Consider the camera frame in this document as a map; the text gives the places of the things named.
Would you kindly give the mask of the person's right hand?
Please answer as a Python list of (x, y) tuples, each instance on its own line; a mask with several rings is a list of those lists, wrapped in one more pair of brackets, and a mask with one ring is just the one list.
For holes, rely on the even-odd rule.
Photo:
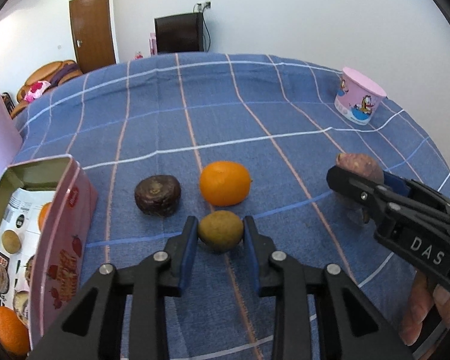
[(428, 291), (427, 276), (417, 271), (399, 332), (406, 345), (411, 346), (418, 340), (424, 320), (433, 306), (436, 307), (445, 326), (450, 328), (450, 292), (439, 284), (432, 292)]

